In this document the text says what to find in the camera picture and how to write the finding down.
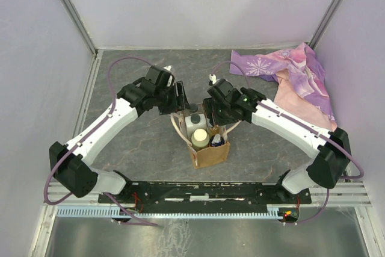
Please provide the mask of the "white square bottle grey cap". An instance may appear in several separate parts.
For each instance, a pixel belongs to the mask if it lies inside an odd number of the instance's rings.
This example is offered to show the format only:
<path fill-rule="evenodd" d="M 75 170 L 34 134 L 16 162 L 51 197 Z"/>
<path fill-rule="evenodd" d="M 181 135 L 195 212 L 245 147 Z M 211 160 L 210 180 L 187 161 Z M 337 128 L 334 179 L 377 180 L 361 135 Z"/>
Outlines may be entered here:
<path fill-rule="evenodd" d="M 190 139 L 193 133 L 198 129 L 207 128 L 206 116 L 202 113 L 194 113 L 185 117 L 186 135 Z"/>

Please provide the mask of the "brown canvas tote bag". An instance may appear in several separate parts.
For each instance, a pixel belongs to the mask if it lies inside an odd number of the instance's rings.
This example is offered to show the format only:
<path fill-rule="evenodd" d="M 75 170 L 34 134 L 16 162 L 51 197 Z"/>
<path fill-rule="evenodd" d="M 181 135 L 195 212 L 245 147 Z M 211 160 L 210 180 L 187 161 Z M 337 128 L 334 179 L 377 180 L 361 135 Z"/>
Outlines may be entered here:
<path fill-rule="evenodd" d="M 224 162 L 227 159 L 230 150 L 228 134 L 240 124 L 240 121 L 238 121 L 230 128 L 218 125 L 208 127 L 206 130 L 208 132 L 208 136 L 212 137 L 215 133 L 219 133 L 224 140 L 224 144 L 217 147 L 208 145 L 206 148 L 195 150 L 193 143 L 187 138 L 185 118 L 183 114 L 171 113 L 170 120 L 179 137 L 186 143 L 195 169 L 201 169 Z"/>

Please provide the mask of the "purple pink patterned cloth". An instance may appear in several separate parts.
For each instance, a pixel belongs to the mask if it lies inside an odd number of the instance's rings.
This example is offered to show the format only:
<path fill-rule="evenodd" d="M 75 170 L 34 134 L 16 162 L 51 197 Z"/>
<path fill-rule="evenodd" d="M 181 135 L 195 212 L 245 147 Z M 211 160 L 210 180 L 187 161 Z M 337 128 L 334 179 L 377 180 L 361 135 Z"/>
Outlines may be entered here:
<path fill-rule="evenodd" d="M 315 126 L 330 131 L 337 128 L 324 85 L 325 70 L 307 44 L 269 54 L 241 55 L 232 51 L 230 60 L 242 68 L 231 65 L 231 74 L 245 73 L 277 82 L 274 103 L 280 108 Z"/>

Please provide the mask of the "clear bottle dark cap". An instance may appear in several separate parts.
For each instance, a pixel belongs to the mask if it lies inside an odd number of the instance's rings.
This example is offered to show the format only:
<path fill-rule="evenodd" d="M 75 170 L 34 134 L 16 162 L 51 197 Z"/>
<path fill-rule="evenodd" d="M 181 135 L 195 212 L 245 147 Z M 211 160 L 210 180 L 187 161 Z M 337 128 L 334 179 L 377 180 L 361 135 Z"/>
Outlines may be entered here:
<path fill-rule="evenodd" d="M 199 106 L 195 103 L 191 103 L 189 105 L 189 108 L 187 109 L 187 114 L 188 115 L 192 115 L 192 114 L 195 114 L 199 111 Z"/>

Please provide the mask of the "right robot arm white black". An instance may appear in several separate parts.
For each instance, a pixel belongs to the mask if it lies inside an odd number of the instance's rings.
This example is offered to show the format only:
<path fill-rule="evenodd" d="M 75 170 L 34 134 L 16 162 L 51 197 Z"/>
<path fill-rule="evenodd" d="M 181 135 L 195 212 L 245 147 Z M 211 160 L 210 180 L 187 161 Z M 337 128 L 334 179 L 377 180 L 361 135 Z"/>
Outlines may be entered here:
<path fill-rule="evenodd" d="M 320 128 L 288 113 L 252 88 L 234 88 L 225 79 L 209 77 L 207 115 L 214 125 L 248 122 L 265 128 L 296 145 L 310 162 L 285 173 L 275 189 L 281 203 L 289 203 L 297 193 L 319 185 L 332 189 L 350 162 L 347 133 L 337 128 Z"/>

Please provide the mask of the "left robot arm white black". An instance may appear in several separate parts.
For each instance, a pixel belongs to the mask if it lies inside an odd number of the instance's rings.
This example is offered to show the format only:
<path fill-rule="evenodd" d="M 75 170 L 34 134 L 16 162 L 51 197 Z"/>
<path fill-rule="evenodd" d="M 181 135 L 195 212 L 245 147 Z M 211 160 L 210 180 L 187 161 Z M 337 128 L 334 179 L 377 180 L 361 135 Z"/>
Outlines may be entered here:
<path fill-rule="evenodd" d="M 172 67 L 149 68 L 147 75 L 113 94 L 111 105 L 83 132 L 66 144 L 49 148 L 53 177 L 77 198 L 94 191 L 112 194 L 120 203 L 131 200 L 130 180 L 119 172 L 93 167 L 102 149 L 126 126 L 146 111 L 157 108 L 161 115 L 184 110 L 188 103 L 183 84 Z"/>

